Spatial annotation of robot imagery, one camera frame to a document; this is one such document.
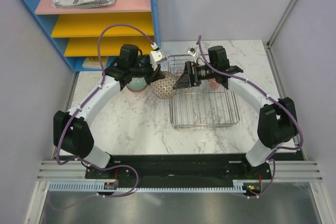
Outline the red diamond pattern bowl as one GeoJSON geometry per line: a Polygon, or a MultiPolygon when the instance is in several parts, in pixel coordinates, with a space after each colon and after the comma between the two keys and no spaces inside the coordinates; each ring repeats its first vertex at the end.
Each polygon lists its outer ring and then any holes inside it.
{"type": "Polygon", "coordinates": [[[183,69],[179,69],[179,70],[176,70],[175,71],[175,77],[176,79],[178,80],[184,73],[184,70],[183,69]]]}

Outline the brown lattice pattern bowl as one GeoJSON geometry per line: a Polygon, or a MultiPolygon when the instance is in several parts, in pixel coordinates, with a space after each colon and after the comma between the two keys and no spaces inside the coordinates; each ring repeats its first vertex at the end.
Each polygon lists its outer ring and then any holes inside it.
{"type": "Polygon", "coordinates": [[[153,82],[151,86],[157,97],[164,100],[170,99],[176,94],[176,90],[173,89],[173,86],[177,82],[177,79],[170,72],[163,71],[162,73],[165,78],[153,82]]]}

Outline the black white floral bowl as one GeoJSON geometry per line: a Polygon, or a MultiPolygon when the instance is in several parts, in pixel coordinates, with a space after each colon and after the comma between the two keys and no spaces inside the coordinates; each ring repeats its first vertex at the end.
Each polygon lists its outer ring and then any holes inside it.
{"type": "Polygon", "coordinates": [[[211,87],[211,89],[214,91],[221,87],[221,84],[217,83],[215,78],[209,79],[208,84],[211,87]]]}

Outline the chrome wire dish rack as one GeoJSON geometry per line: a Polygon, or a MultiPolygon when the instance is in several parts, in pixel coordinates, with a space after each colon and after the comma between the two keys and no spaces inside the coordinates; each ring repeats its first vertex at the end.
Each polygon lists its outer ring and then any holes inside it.
{"type": "MultiPolygon", "coordinates": [[[[193,64],[193,60],[189,55],[171,55],[169,72],[175,76],[186,61],[193,64]]],[[[206,80],[198,87],[178,89],[170,98],[170,121],[175,129],[231,127],[240,121],[235,94],[222,85],[214,91],[206,80]]]]}

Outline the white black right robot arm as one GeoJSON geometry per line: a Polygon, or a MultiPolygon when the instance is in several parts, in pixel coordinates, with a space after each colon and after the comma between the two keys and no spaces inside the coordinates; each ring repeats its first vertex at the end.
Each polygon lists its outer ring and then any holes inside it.
{"type": "Polygon", "coordinates": [[[187,53],[194,59],[185,62],[174,90],[198,87],[203,80],[215,79],[258,112],[258,141],[246,153],[245,162],[240,166],[245,178],[254,178],[259,173],[259,165],[269,161],[277,150],[286,149],[284,143],[297,135],[302,136],[294,101],[289,97],[273,98],[250,81],[242,68],[230,65],[223,46],[210,47],[207,56],[200,45],[189,48],[187,53]]]}

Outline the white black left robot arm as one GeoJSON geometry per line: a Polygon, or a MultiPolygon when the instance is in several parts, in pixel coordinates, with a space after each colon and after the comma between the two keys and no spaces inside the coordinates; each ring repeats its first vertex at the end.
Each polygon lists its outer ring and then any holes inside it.
{"type": "Polygon", "coordinates": [[[147,63],[138,59],[139,51],[135,45],[124,44],[120,55],[103,70],[102,78],[93,90],[68,111],[56,112],[54,145],[58,164],[62,164],[59,153],[63,150],[97,167],[97,173],[103,178],[114,175],[115,165],[109,162],[110,155],[95,145],[90,125],[104,106],[132,79],[144,78],[147,84],[151,84],[165,78],[160,70],[160,64],[166,60],[163,50],[158,47],[152,50],[147,63]]]}

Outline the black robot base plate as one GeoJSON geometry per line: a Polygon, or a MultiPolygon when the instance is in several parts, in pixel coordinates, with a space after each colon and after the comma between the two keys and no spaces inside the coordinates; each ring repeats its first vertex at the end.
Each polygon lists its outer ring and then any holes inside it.
{"type": "Polygon", "coordinates": [[[271,179],[266,163],[250,167],[244,154],[114,155],[113,170],[87,168],[86,179],[117,179],[124,186],[231,186],[234,180],[271,179]]]}

